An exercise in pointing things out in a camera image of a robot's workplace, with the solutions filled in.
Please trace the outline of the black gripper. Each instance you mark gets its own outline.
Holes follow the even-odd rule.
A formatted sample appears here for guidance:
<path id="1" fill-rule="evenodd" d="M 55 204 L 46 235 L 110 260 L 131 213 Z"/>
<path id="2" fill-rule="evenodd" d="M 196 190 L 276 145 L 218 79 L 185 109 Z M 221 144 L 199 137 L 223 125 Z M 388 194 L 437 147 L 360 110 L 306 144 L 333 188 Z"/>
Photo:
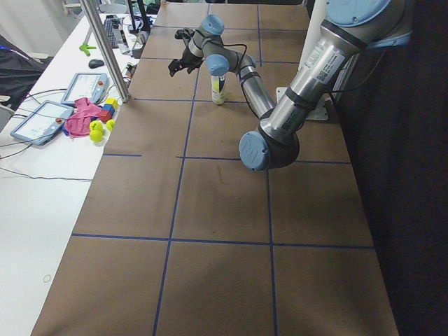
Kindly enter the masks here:
<path id="1" fill-rule="evenodd" d="M 183 69 L 187 69 L 187 73 L 191 74 L 194 70 L 199 69 L 202 65 L 202 57 L 194 55 L 188 48 L 183 51 L 181 59 L 173 59 L 168 66 L 169 75 L 174 75 Z"/>

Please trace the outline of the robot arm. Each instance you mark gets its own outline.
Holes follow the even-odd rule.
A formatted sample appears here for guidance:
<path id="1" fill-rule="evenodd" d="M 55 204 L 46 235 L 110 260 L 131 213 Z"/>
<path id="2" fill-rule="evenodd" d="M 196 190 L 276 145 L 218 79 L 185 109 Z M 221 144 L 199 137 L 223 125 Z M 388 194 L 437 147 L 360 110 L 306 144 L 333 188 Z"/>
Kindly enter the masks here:
<path id="1" fill-rule="evenodd" d="M 319 40 L 278 102 L 267 92 L 254 59 L 223 44 L 225 27 L 217 15 L 206 16 L 197 29 L 179 29 L 174 35 L 185 49 L 169 64 L 171 76 L 205 64 L 212 76 L 231 72 L 238 77 L 259 119 L 257 130 L 245 133 L 239 142 L 241 161 L 250 170 L 290 165 L 300 152 L 297 131 L 347 61 L 366 49 L 404 45 L 412 33 L 413 1 L 327 1 L 325 9 Z"/>

